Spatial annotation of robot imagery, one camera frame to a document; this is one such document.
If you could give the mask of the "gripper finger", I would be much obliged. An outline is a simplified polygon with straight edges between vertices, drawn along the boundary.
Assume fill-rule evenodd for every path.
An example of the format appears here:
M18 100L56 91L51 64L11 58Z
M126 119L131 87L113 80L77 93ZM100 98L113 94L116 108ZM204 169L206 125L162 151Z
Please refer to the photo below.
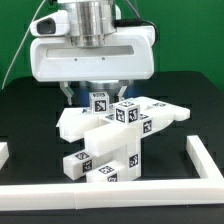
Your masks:
M124 99L124 93L127 90L127 87L128 87L128 82L127 81L122 81L121 82L121 87L120 87L118 93L115 96L115 99L116 99L117 102L120 102Z
M70 87L70 83L69 82L61 82L60 89L67 97L68 104L72 105L72 97L74 95L74 92L73 92L72 88Z

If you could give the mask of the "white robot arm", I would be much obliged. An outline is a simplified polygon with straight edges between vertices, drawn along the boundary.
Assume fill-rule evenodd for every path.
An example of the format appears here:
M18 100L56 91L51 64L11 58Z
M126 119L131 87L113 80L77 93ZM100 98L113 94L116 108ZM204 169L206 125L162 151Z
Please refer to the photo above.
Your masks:
M32 74L39 82L58 82L73 95L74 81L95 89L154 73L156 29L140 19L123 20L114 0L55 0L59 9L31 23Z

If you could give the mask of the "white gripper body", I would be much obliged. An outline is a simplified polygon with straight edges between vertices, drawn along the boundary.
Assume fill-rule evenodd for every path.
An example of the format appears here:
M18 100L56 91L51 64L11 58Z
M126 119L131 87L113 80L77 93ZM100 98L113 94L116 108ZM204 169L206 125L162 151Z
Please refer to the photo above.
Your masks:
M154 73L152 26L119 27L96 48L74 47L69 37L36 38L30 48L39 82L138 80Z

